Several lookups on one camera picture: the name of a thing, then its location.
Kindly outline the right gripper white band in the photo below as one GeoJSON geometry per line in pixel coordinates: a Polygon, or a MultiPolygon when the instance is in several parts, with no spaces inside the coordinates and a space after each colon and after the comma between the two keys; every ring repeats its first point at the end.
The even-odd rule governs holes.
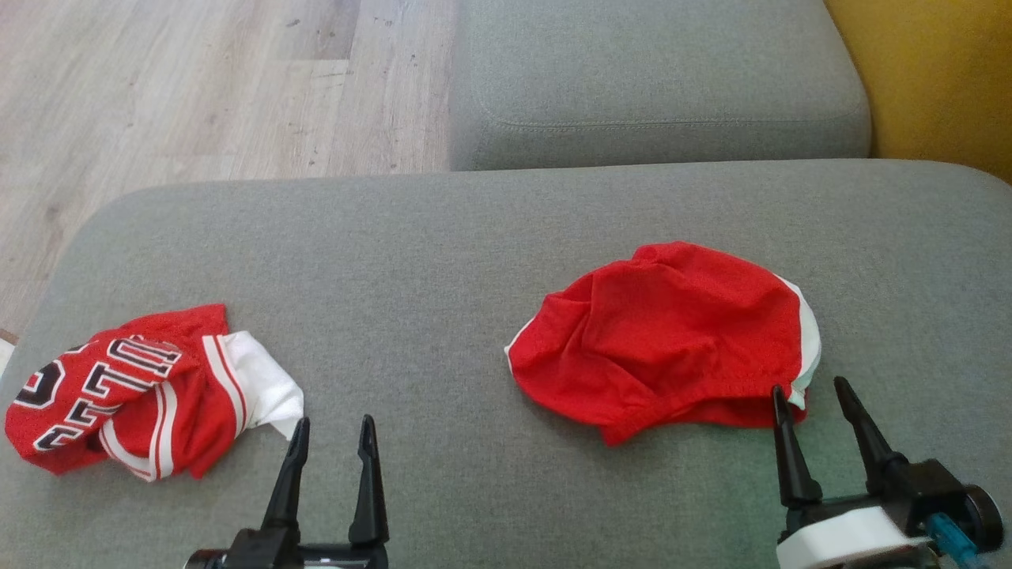
{"type": "Polygon", "coordinates": [[[787,527],[775,548],[781,568],[986,568],[1006,525],[996,501],[958,481],[939,461],[910,462],[890,446],[845,377],[837,400],[863,458],[867,493],[823,498],[795,435],[794,413],[774,386],[774,443],[787,527]]]}

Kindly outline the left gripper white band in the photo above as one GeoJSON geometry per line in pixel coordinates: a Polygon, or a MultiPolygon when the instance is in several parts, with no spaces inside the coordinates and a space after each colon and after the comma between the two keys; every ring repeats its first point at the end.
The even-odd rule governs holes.
{"type": "Polygon", "coordinates": [[[390,540],[384,499],[380,440],[375,418],[365,414],[359,431],[361,478],[357,510],[348,530],[349,544],[303,545],[299,525],[300,483],[308,460],[311,419],[296,422],[261,530],[242,529],[228,548],[203,548],[185,568],[387,568],[390,540]]]}

